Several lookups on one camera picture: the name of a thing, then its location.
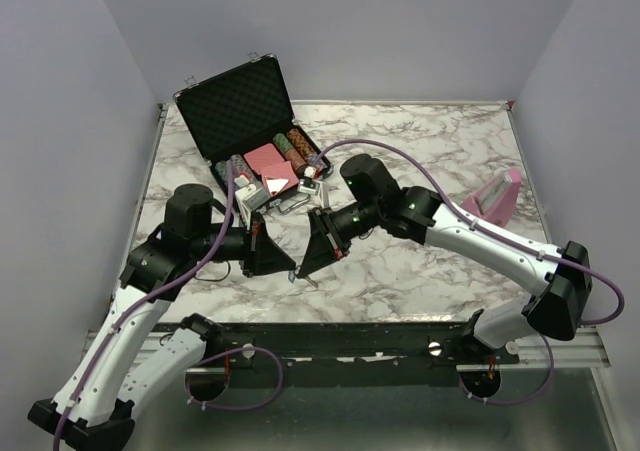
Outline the pink metronome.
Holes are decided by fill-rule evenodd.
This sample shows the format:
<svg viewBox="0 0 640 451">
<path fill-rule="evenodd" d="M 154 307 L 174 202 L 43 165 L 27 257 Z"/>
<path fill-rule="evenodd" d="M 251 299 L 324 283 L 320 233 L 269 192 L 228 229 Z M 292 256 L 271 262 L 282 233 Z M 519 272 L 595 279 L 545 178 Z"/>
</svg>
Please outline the pink metronome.
<svg viewBox="0 0 640 451">
<path fill-rule="evenodd" d="M 516 168 L 501 171 L 481 188 L 469 195 L 461 208 L 499 227 L 505 227 L 512 218 L 522 176 Z"/>
</svg>

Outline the silver metal key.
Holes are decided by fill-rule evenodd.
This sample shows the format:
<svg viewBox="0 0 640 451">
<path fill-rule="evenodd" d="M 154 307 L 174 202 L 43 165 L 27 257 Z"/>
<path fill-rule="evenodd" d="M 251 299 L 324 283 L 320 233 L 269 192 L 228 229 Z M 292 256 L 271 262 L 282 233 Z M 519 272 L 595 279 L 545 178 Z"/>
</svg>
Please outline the silver metal key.
<svg viewBox="0 0 640 451">
<path fill-rule="evenodd" d="M 314 279 L 312 279 L 310 276 L 306 276 L 304 279 L 314 288 L 316 289 L 318 288 L 319 286 L 318 283 Z"/>
</svg>

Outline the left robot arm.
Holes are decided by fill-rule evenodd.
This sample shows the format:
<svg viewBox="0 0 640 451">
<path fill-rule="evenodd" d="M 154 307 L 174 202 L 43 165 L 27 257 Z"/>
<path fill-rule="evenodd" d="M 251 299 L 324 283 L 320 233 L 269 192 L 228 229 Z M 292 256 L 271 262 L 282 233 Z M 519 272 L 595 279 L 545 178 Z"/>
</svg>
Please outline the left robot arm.
<svg viewBox="0 0 640 451">
<path fill-rule="evenodd" d="M 193 365 L 216 364 L 222 381 L 238 354 L 252 358 L 252 343 L 233 345 L 221 326 L 192 314 L 140 366 L 133 364 L 149 333 L 182 288 L 210 262 L 240 263 L 247 277 L 295 269 L 294 260 L 268 235 L 254 213 L 246 227 L 233 224 L 232 207 L 200 184 L 181 185 L 164 220 L 128 255 L 108 315 L 81 363 L 52 398 L 35 402 L 29 420 L 50 433 L 53 447 L 121 450 L 143 408 Z"/>
</svg>

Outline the black poker chip case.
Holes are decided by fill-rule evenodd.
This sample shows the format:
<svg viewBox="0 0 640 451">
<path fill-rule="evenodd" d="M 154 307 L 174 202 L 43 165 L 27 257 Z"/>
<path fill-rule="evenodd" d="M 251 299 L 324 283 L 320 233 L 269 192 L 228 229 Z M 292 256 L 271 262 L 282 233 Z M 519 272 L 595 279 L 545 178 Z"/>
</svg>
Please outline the black poker chip case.
<svg viewBox="0 0 640 451">
<path fill-rule="evenodd" d="M 173 95 L 211 175 L 222 190 L 227 179 L 215 169 L 235 154 L 270 143 L 296 126 L 278 58 L 267 54 L 200 81 Z"/>
</svg>

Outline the red playing card deck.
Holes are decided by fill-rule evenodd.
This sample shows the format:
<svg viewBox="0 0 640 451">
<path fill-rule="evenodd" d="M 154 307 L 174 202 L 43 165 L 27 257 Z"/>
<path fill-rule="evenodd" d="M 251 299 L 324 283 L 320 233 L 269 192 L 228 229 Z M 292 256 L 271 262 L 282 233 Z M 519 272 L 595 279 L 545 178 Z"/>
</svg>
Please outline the red playing card deck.
<svg viewBox="0 0 640 451">
<path fill-rule="evenodd" d="M 267 143 L 243 155 L 249 167 L 264 181 L 269 179 L 287 179 L 297 183 L 298 176 L 293 164 L 284 158 L 272 143 Z"/>
</svg>

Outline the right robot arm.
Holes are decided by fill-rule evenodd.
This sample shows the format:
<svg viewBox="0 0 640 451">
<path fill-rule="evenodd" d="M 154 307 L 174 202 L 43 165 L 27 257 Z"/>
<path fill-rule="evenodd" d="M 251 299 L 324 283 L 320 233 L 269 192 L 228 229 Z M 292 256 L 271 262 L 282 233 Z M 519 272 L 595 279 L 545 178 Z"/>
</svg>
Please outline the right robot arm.
<svg viewBox="0 0 640 451">
<path fill-rule="evenodd" d="M 584 246 L 529 241 L 447 206 L 434 191 L 400 187 L 385 165 L 368 154 L 348 159 L 340 175 L 355 201 L 337 211 L 309 211 L 310 238 L 297 278 L 343 259 L 353 238 L 379 227 L 395 238 L 460 254 L 527 292 L 525 298 L 472 315 L 459 341 L 467 360 L 483 362 L 508 342 L 533 334 L 558 341 L 575 337 L 592 289 Z"/>
</svg>

